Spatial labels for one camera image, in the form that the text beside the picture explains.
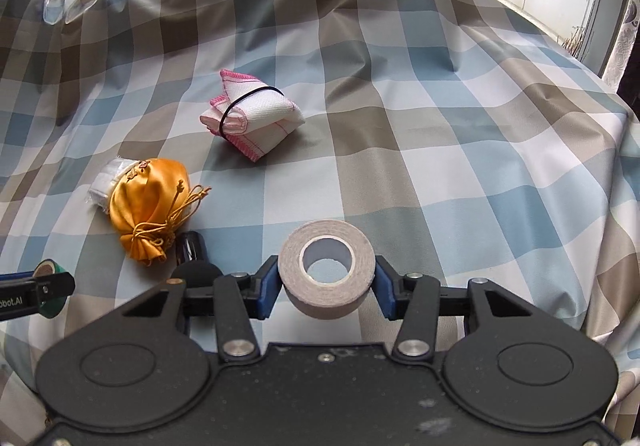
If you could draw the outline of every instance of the checkered tablecloth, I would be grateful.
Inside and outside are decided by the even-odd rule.
[[[177,159],[213,187],[190,228],[225,273],[333,218],[400,272],[486,276],[591,336],[640,298],[638,120],[495,0],[0,0],[0,12],[0,271],[48,257],[77,285],[54,320],[0,326],[2,440],[44,426],[30,388],[47,347],[170,274],[171,257],[127,259],[86,201],[117,155]],[[198,120],[220,68],[277,86],[306,117],[257,164]],[[370,299],[321,328],[284,296],[274,312],[255,325],[263,342],[393,330]],[[618,364],[608,422],[624,435],[640,336]]]

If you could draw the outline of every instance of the screw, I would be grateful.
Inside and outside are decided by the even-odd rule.
[[[329,352],[323,352],[318,356],[318,361],[320,363],[333,363],[335,361],[335,356],[333,354],[329,354]]]
[[[252,353],[255,350],[255,345],[247,340],[231,340],[222,346],[222,350],[225,351],[225,354],[241,358]]]
[[[416,358],[427,354],[430,346],[422,340],[404,340],[398,345],[398,352],[404,356]]]

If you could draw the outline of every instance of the pink trimmed cloth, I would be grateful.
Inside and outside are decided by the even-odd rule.
[[[213,135],[220,135],[220,119],[228,106],[239,97],[266,86],[260,79],[231,70],[220,70],[224,93],[211,99],[200,116]],[[226,116],[226,139],[253,162],[275,148],[305,118],[295,103],[275,90],[260,90],[236,104]]]

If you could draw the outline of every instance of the golden drawstring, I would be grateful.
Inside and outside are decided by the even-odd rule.
[[[178,195],[184,191],[183,181],[179,181],[175,188],[174,201],[169,207],[169,216],[164,223],[151,223],[140,222],[133,228],[132,241],[135,239],[145,239],[158,251],[161,251],[162,257],[164,251],[171,247],[175,240],[175,230],[184,224],[191,216],[198,210],[200,203],[204,197],[207,196],[211,188],[204,188],[200,184],[193,187],[187,198],[184,200],[181,206],[176,207],[175,202],[178,199]],[[197,203],[196,206],[187,214],[184,215],[184,210],[191,206],[191,204]]]

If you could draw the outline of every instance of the green tape roll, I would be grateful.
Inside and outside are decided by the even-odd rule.
[[[58,274],[60,272],[66,271],[53,260],[46,259],[38,264],[35,271],[33,271],[33,276],[46,276],[47,274]],[[38,312],[39,314],[50,320],[51,318],[55,318],[58,314],[60,314],[60,311],[62,311],[62,307],[65,306],[65,303],[66,296],[64,298],[55,298],[42,303],[40,305],[40,308],[38,309]]]

